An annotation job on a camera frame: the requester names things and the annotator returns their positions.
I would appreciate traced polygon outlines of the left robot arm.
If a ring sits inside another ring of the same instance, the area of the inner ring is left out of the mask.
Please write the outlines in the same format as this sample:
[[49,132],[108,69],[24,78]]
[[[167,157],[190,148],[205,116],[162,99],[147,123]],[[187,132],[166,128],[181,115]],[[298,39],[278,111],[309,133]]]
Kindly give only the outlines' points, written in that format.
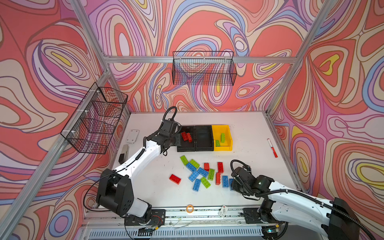
[[135,197],[133,180],[152,160],[176,145],[181,127],[172,118],[163,119],[159,129],[143,139],[143,147],[131,158],[113,170],[104,170],[99,181],[97,204],[120,217],[128,215],[149,221],[152,205]]

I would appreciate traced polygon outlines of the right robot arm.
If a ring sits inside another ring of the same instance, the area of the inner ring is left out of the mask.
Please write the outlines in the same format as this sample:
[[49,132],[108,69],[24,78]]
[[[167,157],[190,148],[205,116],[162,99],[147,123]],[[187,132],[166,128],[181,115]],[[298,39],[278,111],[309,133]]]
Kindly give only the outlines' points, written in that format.
[[273,178],[253,176],[250,166],[243,164],[231,168],[234,181],[231,187],[247,200],[261,200],[256,212],[246,214],[247,219],[263,223],[284,222],[317,232],[329,240],[357,240],[364,232],[370,240],[374,235],[365,227],[348,203],[316,198],[291,189]]

